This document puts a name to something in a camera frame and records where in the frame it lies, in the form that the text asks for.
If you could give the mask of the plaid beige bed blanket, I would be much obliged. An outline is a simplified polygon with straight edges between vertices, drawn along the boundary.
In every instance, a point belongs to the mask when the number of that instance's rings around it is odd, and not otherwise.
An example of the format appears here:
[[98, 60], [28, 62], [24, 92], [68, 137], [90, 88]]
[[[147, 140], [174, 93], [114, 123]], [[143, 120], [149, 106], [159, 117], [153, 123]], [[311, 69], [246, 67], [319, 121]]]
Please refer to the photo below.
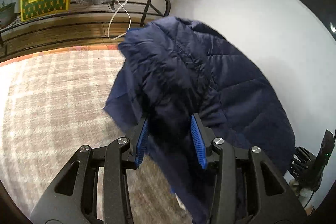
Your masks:
[[118, 50], [41, 53], [1, 65], [1, 181], [25, 216], [75, 151], [121, 136], [103, 108]]

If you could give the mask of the navy blue puffer jacket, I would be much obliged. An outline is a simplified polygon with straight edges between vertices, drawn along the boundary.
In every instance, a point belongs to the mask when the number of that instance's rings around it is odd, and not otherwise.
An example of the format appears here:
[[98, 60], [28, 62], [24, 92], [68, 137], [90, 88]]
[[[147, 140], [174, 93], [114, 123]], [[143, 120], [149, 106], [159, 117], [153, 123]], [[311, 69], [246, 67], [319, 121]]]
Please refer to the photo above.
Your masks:
[[216, 30], [165, 17], [128, 31], [118, 48], [125, 62], [104, 109], [124, 132], [147, 118], [147, 152], [193, 223], [206, 222], [214, 191], [195, 152], [193, 114], [232, 146], [258, 146], [281, 173], [288, 170], [295, 136], [276, 92]]

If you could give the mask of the black metal clothes rack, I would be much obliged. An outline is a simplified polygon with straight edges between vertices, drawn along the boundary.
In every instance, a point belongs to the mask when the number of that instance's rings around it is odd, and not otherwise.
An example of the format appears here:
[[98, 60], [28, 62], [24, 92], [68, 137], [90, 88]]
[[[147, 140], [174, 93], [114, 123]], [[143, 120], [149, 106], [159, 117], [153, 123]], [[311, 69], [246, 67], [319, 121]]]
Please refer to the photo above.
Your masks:
[[14, 47], [8, 55], [79, 40], [75, 34], [78, 26], [85, 30], [96, 24], [103, 26], [101, 39], [117, 38], [112, 33], [116, 24], [144, 26], [150, 19], [169, 16], [171, 0], [112, 0], [107, 4], [84, 6], [71, 2], [69, 10], [13, 23], [1, 30], [1, 47]]

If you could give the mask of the beige plush toy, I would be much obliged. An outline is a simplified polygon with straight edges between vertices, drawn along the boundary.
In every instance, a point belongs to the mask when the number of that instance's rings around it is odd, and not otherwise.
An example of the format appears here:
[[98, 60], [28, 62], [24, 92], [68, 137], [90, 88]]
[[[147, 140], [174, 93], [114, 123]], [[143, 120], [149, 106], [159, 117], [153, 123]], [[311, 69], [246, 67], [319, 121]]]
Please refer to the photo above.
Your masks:
[[310, 204], [311, 199], [314, 196], [314, 192], [310, 189], [303, 188], [302, 185], [295, 179], [290, 180], [289, 186], [295, 193], [302, 207], [305, 209], [306, 214], [310, 215], [314, 210], [313, 206]]

